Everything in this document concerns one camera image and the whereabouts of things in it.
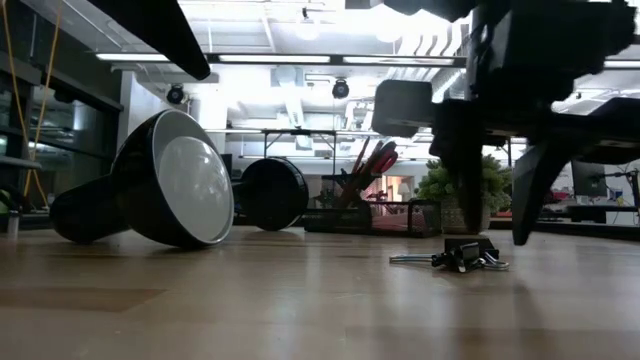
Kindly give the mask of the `yellow wooden pencil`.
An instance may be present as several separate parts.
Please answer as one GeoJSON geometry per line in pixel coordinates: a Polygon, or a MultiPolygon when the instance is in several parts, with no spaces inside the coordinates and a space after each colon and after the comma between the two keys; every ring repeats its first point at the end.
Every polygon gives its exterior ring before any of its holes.
{"type": "Polygon", "coordinates": [[[353,197],[353,194],[356,190],[357,183],[358,183],[358,170],[360,168],[362,158],[365,154],[365,151],[368,147],[369,142],[370,142],[370,137],[367,137],[353,165],[350,178],[346,182],[345,186],[343,187],[342,194],[338,201],[339,208],[346,208],[351,203],[351,199],[353,197]]]}

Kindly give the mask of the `black mesh desk organizer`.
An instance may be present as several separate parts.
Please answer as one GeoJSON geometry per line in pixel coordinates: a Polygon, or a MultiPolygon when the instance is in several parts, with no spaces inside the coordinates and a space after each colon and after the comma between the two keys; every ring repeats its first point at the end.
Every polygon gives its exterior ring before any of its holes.
{"type": "Polygon", "coordinates": [[[314,204],[303,215],[308,232],[354,235],[428,238],[441,234],[441,213],[437,202],[409,199],[391,201],[391,189],[382,188],[379,174],[353,189],[353,176],[323,175],[314,204]]]}

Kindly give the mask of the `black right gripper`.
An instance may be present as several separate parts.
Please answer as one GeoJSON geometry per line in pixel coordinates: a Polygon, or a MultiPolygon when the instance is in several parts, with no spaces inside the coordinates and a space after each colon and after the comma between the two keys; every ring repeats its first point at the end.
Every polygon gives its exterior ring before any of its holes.
{"type": "Polygon", "coordinates": [[[640,158],[640,99],[612,98],[604,111],[575,115],[552,106],[566,100],[576,79],[596,75],[607,57],[635,37],[636,7],[626,0],[384,0],[402,14],[425,10],[448,21],[479,14],[469,51],[467,99],[436,100],[428,82],[385,80],[376,89],[372,128],[410,138],[432,131],[468,232],[479,233],[484,203],[482,147],[510,137],[537,143],[513,171],[512,236],[525,245],[544,197],[572,156],[594,163],[640,158]],[[576,141],[578,149],[569,144],[576,141]]]}

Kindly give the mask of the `black computer monitor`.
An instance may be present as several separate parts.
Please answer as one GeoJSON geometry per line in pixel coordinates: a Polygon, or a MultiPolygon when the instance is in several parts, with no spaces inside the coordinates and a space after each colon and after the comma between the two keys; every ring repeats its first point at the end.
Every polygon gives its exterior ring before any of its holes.
{"type": "Polygon", "coordinates": [[[576,196],[605,197],[607,195],[603,164],[572,161],[571,169],[576,196]]]}

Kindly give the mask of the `red-handled scissors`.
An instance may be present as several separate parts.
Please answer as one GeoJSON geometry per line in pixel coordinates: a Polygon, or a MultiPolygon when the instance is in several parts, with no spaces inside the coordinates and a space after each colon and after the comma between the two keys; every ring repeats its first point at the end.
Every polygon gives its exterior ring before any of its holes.
{"type": "Polygon", "coordinates": [[[398,159],[396,143],[389,141],[374,151],[366,163],[352,177],[350,195],[355,198],[361,191],[369,187],[377,175],[389,170],[398,159]]]}

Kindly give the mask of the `black desk lamp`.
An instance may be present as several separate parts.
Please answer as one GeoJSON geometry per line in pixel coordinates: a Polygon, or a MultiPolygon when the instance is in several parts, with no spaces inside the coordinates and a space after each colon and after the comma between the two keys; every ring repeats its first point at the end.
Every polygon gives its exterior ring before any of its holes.
{"type": "Polygon", "coordinates": [[[281,157],[259,159],[232,181],[197,121],[169,109],[126,138],[107,175],[59,195],[49,217],[59,235],[76,243],[134,230],[197,249],[222,242],[237,209],[260,229],[279,231],[304,214],[308,200],[301,172],[281,157]]]}

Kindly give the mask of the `black office desk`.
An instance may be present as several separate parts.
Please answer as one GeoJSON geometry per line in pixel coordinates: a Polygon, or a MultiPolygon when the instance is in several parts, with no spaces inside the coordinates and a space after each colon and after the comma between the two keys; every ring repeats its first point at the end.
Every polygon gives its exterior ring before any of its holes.
{"type": "Polygon", "coordinates": [[[618,205],[569,205],[566,211],[572,222],[593,221],[604,224],[607,213],[637,213],[634,206],[618,205]]]}

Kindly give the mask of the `black binder clip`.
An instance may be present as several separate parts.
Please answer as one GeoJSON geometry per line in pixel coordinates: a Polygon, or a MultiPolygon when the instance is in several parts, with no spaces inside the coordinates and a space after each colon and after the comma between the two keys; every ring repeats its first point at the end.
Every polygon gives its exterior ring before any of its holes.
{"type": "Polygon", "coordinates": [[[466,243],[450,247],[442,253],[394,255],[389,258],[390,263],[427,262],[432,267],[444,267],[457,273],[468,273],[483,268],[486,261],[481,256],[478,242],[466,243]]]}
{"type": "Polygon", "coordinates": [[[483,268],[488,270],[506,271],[510,268],[508,262],[499,259],[500,252],[494,247],[493,243],[486,237],[462,237],[462,238],[446,238],[444,240],[444,251],[456,245],[478,242],[480,245],[481,256],[486,261],[483,268]]]}

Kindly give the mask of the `green potted artificial plant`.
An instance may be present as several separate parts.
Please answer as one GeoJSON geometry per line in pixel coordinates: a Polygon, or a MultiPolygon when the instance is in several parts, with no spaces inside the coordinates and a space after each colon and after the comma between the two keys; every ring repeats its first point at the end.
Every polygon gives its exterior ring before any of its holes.
{"type": "MultiPolygon", "coordinates": [[[[440,160],[428,160],[427,175],[419,181],[414,193],[418,199],[440,204],[441,226],[444,234],[472,234],[467,228],[464,213],[459,205],[458,190],[440,160]]],[[[481,182],[483,214],[480,231],[489,228],[490,216],[511,207],[512,172],[503,167],[492,155],[484,155],[481,182]]]]}

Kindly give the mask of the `black aluminium table frame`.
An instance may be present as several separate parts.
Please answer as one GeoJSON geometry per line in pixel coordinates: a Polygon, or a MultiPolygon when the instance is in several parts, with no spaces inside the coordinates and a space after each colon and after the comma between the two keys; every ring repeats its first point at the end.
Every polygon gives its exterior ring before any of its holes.
{"type": "Polygon", "coordinates": [[[534,232],[640,242],[640,227],[596,223],[537,222],[534,232]]]}

